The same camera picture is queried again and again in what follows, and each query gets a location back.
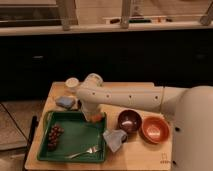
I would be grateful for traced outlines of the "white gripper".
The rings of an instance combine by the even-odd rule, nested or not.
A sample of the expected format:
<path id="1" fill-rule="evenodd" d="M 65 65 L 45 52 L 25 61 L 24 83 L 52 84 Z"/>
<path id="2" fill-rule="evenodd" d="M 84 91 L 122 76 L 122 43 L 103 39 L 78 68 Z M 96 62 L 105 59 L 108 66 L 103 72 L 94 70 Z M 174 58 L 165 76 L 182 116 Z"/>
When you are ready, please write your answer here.
<path id="1" fill-rule="evenodd" d="M 83 104 L 81 107 L 81 111 L 83 112 L 85 119 L 88 122 L 91 122 L 91 116 L 101 114 L 100 106 L 99 105 L 87 105 Z"/>

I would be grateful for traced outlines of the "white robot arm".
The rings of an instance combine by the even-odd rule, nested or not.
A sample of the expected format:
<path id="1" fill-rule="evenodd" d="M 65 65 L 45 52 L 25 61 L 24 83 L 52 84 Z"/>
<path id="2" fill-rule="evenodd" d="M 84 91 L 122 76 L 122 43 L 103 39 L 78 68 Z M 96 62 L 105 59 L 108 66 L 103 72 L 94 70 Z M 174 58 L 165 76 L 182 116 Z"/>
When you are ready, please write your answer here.
<path id="1" fill-rule="evenodd" d="M 76 95 L 87 119 L 101 104 L 172 115 L 171 171 L 213 171 L 213 86 L 105 87 L 92 73 Z"/>

